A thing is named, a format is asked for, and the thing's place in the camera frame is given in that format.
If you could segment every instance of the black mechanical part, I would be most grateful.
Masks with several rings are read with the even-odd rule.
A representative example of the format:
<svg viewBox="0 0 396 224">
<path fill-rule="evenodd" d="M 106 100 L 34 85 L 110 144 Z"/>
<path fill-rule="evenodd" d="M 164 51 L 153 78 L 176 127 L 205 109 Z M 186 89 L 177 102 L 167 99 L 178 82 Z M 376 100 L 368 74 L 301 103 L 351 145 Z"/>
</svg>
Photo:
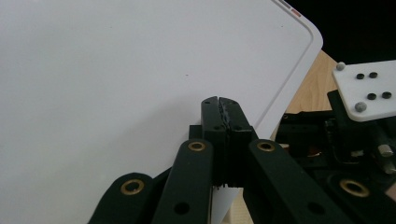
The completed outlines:
<svg viewBox="0 0 396 224">
<path fill-rule="evenodd" d="M 180 146 L 151 223 L 209 223 L 213 147 L 203 139 Z"/>
<path fill-rule="evenodd" d="M 284 116 L 276 141 L 286 148 L 258 139 L 237 102 L 204 100 L 202 125 L 190 126 L 173 167 L 154 179 L 116 180 L 90 223 L 209 223 L 212 186 L 225 185 L 244 188 L 255 223 L 371 223 L 376 210 L 355 204 L 355 197 L 386 206 L 389 215 L 395 202 L 383 190 L 396 175 L 377 163 L 395 158 L 396 118 L 358 123 L 337 92 L 329 98 L 333 112 Z"/>
<path fill-rule="evenodd" d="M 328 191 L 356 223 L 395 223 L 396 203 L 358 175 L 333 175 Z"/>
<path fill-rule="evenodd" d="M 161 195 L 156 184 L 161 185 L 161 181 L 138 173 L 118 178 L 96 206 L 89 223 L 149 223 L 148 217 L 155 211 L 152 205 Z"/>
<path fill-rule="evenodd" d="M 279 144 L 261 139 L 252 141 L 247 163 L 265 195 L 263 201 L 269 203 L 265 207 L 273 208 L 270 217 L 261 217 L 268 214 L 256 211 L 256 204 L 250 203 L 253 194 L 250 192 L 244 197 L 250 214 L 255 213 L 253 218 L 271 220 L 270 223 L 352 223 Z M 256 185 L 246 185 L 244 193 L 248 194 L 250 186 Z"/>
</svg>

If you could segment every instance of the screw hole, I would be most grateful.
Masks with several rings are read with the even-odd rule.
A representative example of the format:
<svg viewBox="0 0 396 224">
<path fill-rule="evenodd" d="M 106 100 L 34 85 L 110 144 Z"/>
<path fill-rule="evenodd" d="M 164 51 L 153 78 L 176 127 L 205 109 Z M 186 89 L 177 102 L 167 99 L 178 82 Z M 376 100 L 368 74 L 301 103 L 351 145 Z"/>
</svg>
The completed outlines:
<svg viewBox="0 0 396 224">
<path fill-rule="evenodd" d="M 192 151 L 202 151 L 205 149 L 205 144 L 201 142 L 191 142 L 189 143 L 189 149 Z"/>
<path fill-rule="evenodd" d="M 145 187 L 145 183 L 139 179 L 128 180 L 121 186 L 121 193 L 124 195 L 135 195 L 142 191 L 143 187 Z"/>
<path fill-rule="evenodd" d="M 318 203 L 309 203 L 308 209 L 309 209 L 309 211 L 311 211 L 312 213 L 317 214 L 317 215 L 323 215 L 326 213 L 326 211 L 324 210 L 322 205 L 320 205 Z"/>
<path fill-rule="evenodd" d="M 174 210 L 179 215 L 186 215 L 190 211 L 190 206 L 187 203 L 178 203 L 175 205 Z"/>
<path fill-rule="evenodd" d="M 257 148 L 262 151 L 270 152 L 274 151 L 275 147 L 269 143 L 259 143 L 257 144 Z"/>
<path fill-rule="evenodd" d="M 347 193 L 365 198 L 370 195 L 370 190 L 368 190 L 363 184 L 352 179 L 342 179 L 340 181 L 340 187 Z"/>
</svg>

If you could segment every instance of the black dot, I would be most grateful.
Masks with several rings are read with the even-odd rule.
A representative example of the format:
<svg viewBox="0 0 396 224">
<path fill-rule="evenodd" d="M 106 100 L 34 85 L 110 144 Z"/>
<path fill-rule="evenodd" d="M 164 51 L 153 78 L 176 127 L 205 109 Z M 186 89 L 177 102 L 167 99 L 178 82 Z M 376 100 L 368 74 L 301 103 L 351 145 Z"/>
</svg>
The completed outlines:
<svg viewBox="0 0 396 224">
<path fill-rule="evenodd" d="M 376 98 L 375 93 L 369 93 L 369 94 L 367 95 L 367 99 L 369 99 L 369 100 L 375 100 L 375 98 Z"/>
<path fill-rule="evenodd" d="M 359 73 L 359 74 L 356 75 L 356 78 L 357 79 L 364 79 L 364 74 Z"/>
<path fill-rule="evenodd" d="M 372 72 L 372 73 L 370 73 L 369 77 L 370 78 L 376 78 L 376 77 L 378 77 L 378 73 L 377 72 Z"/>
<path fill-rule="evenodd" d="M 392 93 L 389 91 L 382 92 L 382 98 L 389 99 L 392 96 Z"/>
</svg>

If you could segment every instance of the white panel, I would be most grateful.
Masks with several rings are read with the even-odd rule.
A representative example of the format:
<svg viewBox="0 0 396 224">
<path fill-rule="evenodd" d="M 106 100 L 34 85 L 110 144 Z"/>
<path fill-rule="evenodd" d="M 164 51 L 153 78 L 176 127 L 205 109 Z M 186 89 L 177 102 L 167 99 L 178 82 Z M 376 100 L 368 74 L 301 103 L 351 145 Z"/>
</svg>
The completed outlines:
<svg viewBox="0 0 396 224">
<path fill-rule="evenodd" d="M 321 47 L 268 0 L 4 0 L 0 32 L 0 223 L 17 224 L 86 223 L 119 176 L 170 167 L 205 98 L 269 137 Z"/>
</svg>

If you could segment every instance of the wooden table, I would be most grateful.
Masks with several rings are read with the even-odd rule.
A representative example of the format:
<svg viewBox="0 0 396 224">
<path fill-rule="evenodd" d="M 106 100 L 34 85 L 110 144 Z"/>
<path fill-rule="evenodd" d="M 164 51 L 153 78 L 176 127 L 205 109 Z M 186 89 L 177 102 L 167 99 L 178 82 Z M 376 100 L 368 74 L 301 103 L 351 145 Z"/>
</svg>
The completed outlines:
<svg viewBox="0 0 396 224">
<path fill-rule="evenodd" d="M 331 110 L 327 92 L 336 89 L 332 79 L 335 66 L 336 61 L 321 50 L 300 89 L 294 95 L 287 112 Z"/>
</svg>

